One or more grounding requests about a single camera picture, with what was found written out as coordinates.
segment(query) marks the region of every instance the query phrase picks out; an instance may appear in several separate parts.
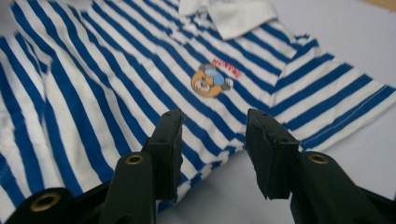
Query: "clothing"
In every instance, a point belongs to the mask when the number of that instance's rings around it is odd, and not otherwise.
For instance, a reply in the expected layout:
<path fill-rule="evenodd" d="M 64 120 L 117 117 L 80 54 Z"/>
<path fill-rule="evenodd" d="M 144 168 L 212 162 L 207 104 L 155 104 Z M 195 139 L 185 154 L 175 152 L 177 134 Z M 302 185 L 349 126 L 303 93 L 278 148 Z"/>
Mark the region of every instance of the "clothing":
<path fill-rule="evenodd" d="M 189 117 L 181 199 L 243 149 L 249 108 L 272 114 L 301 150 L 323 150 L 395 103 L 392 87 L 293 35 L 269 3 L 249 3 L 269 16 L 227 34 L 218 19 L 231 10 L 222 9 L 241 7 L 197 3 L 181 16 L 173 0 L 95 1 L 84 11 L 17 1 L 21 33 L 0 42 L 0 219 L 41 189 L 79 195 L 108 181 L 171 109 Z M 194 88 L 210 78 L 202 65 L 233 85 Z"/>

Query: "polo shirt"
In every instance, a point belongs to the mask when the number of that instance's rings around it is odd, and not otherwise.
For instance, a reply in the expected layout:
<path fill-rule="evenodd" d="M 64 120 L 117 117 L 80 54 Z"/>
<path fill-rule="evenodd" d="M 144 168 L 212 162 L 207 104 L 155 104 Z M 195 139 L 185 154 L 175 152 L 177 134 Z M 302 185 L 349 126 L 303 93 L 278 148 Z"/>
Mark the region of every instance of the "polo shirt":
<path fill-rule="evenodd" d="M 0 42 L 1 221 L 42 189 L 107 182 L 168 110 L 188 116 L 181 199 L 243 150 L 250 108 L 322 151 L 395 103 L 394 88 L 294 35 L 269 2 L 189 2 L 16 1 L 20 32 Z"/>

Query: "white surface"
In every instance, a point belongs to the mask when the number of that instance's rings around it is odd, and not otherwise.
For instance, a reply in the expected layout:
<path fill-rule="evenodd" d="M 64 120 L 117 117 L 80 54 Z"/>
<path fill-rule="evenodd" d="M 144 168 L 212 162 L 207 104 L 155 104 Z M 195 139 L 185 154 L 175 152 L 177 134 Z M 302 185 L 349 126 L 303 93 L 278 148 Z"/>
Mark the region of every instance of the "white surface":
<path fill-rule="evenodd" d="M 15 31 L 7 11 L 9 2 L 0 1 L 0 35 Z M 311 34 L 324 50 L 396 87 L 396 13 L 354 0 L 273 2 L 280 20 L 295 34 Z M 393 199 L 395 124 L 396 106 L 325 153 L 357 185 Z M 293 223 L 290 202 L 265 201 L 255 178 L 247 153 L 234 155 L 176 207 L 159 214 L 157 223 Z"/>

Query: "striped shirt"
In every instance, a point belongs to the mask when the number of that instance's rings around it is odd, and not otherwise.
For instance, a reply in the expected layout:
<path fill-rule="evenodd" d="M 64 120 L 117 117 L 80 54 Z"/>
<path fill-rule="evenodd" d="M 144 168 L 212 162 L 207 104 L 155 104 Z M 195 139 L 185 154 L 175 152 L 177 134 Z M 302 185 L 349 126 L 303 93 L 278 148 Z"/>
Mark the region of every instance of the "striped shirt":
<path fill-rule="evenodd" d="M 42 189 L 79 195 L 108 181 L 171 109 L 189 117 L 181 199 L 243 149 L 250 108 L 301 150 L 324 150 L 396 101 L 276 18 L 224 40 L 212 15 L 180 16 L 175 0 L 17 1 L 12 12 L 20 32 L 0 39 L 1 221 Z"/>

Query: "shirt collar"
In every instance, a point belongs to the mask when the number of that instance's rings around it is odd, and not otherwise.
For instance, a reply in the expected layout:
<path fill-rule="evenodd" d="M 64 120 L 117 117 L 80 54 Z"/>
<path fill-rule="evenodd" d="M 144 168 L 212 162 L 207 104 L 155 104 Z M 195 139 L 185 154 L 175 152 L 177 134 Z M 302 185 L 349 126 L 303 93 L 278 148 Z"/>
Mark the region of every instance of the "shirt collar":
<path fill-rule="evenodd" d="M 207 12 L 224 40 L 243 35 L 277 18 L 275 7 L 263 0 L 180 0 L 178 13 Z"/>

